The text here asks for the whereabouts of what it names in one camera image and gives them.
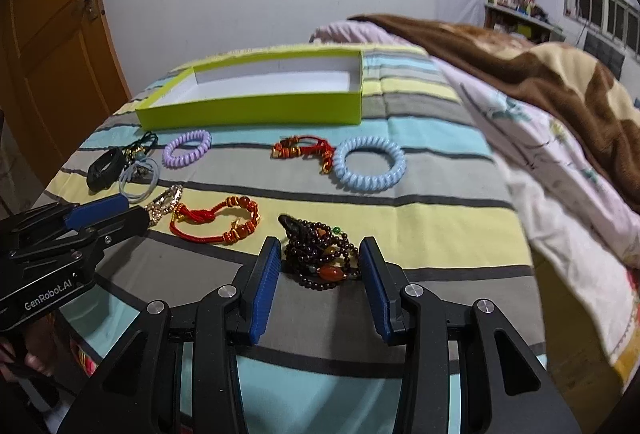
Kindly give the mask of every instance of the black hair tie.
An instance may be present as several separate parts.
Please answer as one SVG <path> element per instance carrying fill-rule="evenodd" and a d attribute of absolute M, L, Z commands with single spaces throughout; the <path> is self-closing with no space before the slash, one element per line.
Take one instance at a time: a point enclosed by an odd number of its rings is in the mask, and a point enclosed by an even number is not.
<path fill-rule="evenodd" d="M 92 192 L 109 188 L 120 177 L 124 169 L 125 157 L 117 147 L 110 148 L 91 163 L 86 174 L 86 185 Z"/>

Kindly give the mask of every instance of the red string bracelet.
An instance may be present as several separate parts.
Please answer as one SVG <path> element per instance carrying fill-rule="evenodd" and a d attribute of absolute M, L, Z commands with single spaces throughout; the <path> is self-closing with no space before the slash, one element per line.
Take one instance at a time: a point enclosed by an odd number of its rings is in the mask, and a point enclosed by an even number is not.
<path fill-rule="evenodd" d="M 251 214 L 251 218 L 244 224 L 238 225 L 238 220 L 231 223 L 231 229 L 226 231 L 222 235 L 213 235 L 212 237 L 196 237 L 189 235 L 179 230 L 175 223 L 177 221 L 190 221 L 194 224 L 212 223 L 216 218 L 216 213 L 223 208 L 240 207 L 245 208 Z M 191 242 L 225 242 L 226 244 L 234 244 L 240 239 L 251 235 L 255 228 L 260 223 L 260 214 L 258 213 L 258 203 L 252 201 L 246 195 L 242 197 L 236 197 L 232 195 L 226 198 L 222 203 L 216 205 L 210 210 L 190 210 L 184 204 L 179 204 L 175 207 L 174 213 L 171 216 L 171 223 L 169 223 L 169 229 L 174 235 L 177 235 L 181 239 L 189 240 Z"/>
<path fill-rule="evenodd" d="M 328 174 L 334 166 L 335 148 L 329 141 L 316 136 L 291 136 L 276 143 L 271 149 L 271 157 L 278 159 L 298 156 L 318 156 L 322 161 L 321 174 Z"/>

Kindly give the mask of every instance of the jewelry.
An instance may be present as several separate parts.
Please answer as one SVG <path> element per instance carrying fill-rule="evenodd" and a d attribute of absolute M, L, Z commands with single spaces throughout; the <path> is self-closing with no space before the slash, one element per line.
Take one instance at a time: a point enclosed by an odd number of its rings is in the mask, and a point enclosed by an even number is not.
<path fill-rule="evenodd" d="M 158 144 L 158 134 L 154 132 L 145 132 L 142 138 L 135 140 L 130 145 L 127 145 L 122 150 L 124 154 L 125 163 L 124 168 L 129 168 L 136 160 L 142 159 L 147 154 L 149 154 L 149 150 L 155 147 Z"/>
<path fill-rule="evenodd" d="M 125 192 L 124 186 L 127 183 L 130 183 L 134 176 L 139 176 L 142 171 L 151 172 L 151 182 L 149 183 L 148 189 L 146 189 L 142 194 L 130 194 L 129 192 Z M 158 165 L 155 159 L 147 157 L 136 159 L 124 170 L 123 173 L 120 174 L 120 193 L 124 195 L 132 205 L 136 205 L 149 197 L 151 192 L 156 189 L 159 179 L 160 165 Z"/>
<path fill-rule="evenodd" d="M 111 147 L 89 166 L 86 185 L 92 192 L 109 188 L 118 179 L 121 172 L 131 166 L 137 159 L 145 157 L 149 150 L 158 144 L 158 135 L 146 132 L 142 138 L 123 147 Z M 137 169 L 134 177 L 144 175 L 145 171 Z"/>
<path fill-rule="evenodd" d="M 124 168 L 125 158 L 117 147 L 110 148 L 89 166 L 86 185 L 92 192 L 109 188 Z"/>
<path fill-rule="evenodd" d="M 355 149 L 373 149 L 382 151 L 394 160 L 394 166 L 381 176 L 363 176 L 351 172 L 344 163 L 347 154 Z M 334 172 L 338 180 L 346 187 L 363 192 L 382 191 L 396 184 L 406 172 L 406 157 L 398 144 L 386 138 L 368 136 L 348 139 L 335 149 Z"/>
<path fill-rule="evenodd" d="M 300 142 L 313 142 L 300 146 Z M 271 157 L 279 159 L 297 158 L 298 156 L 318 156 L 322 161 L 321 174 L 328 174 L 334 164 L 335 148 L 329 141 L 316 136 L 291 136 L 276 143 L 271 149 Z"/>
<path fill-rule="evenodd" d="M 289 239 L 285 262 L 300 286 L 324 290 L 335 288 L 340 281 L 360 278 L 360 270 L 351 266 L 358 259 L 358 249 L 339 227 L 299 221 L 284 213 L 278 221 Z"/>
<path fill-rule="evenodd" d="M 172 153 L 174 152 L 176 147 L 182 145 L 183 143 L 187 143 L 188 141 L 195 140 L 200 140 L 200 145 L 194 148 L 191 152 L 183 156 L 172 156 Z M 204 156 L 205 152 L 209 150 L 210 146 L 211 134 L 209 134 L 206 130 L 192 130 L 191 132 L 177 137 L 166 147 L 164 147 L 164 152 L 162 153 L 162 163 L 164 163 L 164 166 L 172 169 L 185 167 Z"/>
<path fill-rule="evenodd" d="M 222 235 L 213 235 L 212 237 L 196 237 L 180 231 L 175 226 L 176 221 L 188 220 L 195 224 L 212 223 L 216 218 L 216 213 L 222 208 L 240 207 L 245 208 L 251 217 L 249 220 L 238 225 L 238 219 L 231 223 L 231 229 Z M 175 207 L 171 217 L 169 229 L 181 239 L 190 240 L 191 242 L 225 242 L 226 244 L 234 244 L 240 239 L 244 239 L 251 235 L 260 223 L 260 213 L 258 213 L 258 203 L 249 199 L 246 195 L 236 197 L 232 195 L 226 198 L 222 203 L 216 205 L 210 210 L 190 210 L 183 204 Z"/>
<path fill-rule="evenodd" d="M 146 205 L 145 210 L 149 212 L 150 227 L 158 224 L 163 216 L 174 212 L 182 197 L 182 190 L 182 185 L 172 185 Z"/>

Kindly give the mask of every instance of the window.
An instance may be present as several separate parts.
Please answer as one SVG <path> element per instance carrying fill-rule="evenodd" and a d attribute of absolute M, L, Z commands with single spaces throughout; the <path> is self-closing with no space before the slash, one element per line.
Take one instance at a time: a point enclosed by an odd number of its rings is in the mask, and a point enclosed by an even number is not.
<path fill-rule="evenodd" d="M 565 16 L 586 22 L 638 57 L 640 13 L 625 0 L 566 0 Z"/>

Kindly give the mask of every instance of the blue gripper pad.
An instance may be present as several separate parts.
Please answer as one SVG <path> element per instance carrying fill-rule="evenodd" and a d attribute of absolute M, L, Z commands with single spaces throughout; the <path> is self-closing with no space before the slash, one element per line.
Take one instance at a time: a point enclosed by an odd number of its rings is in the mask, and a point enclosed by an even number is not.
<path fill-rule="evenodd" d="M 389 298 L 386 295 L 372 255 L 373 252 L 370 250 L 369 242 L 363 240 L 360 243 L 360 256 L 358 258 L 362 282 L 367 292 L 367 300 L 369 301 L 369 308 L 371 309 L 376 331 L 385 343 L 390 344 L 392 343 L 393 334 L 389 315 Z"/>
<path fill-rule="evenodd" d="M 122 194 L 98 199 L 71 210 L 65 217 L 66 229 L 78 231 L 127 210 L 129 210 L 129 202 Z"/>
<path fill-rule="evenodd" d="M 264 264 L 261 266 L 262 274 L 253 299 L 252 320 L 251 327 L 249 327 L 249 340 L 253 346 L 258 343 L 258 340 L 267 329 L 271 304 L 273 303 L 278 275 L 280 274 L 280 255 L 280 241 L 275 239 L 264 258 Z"/>

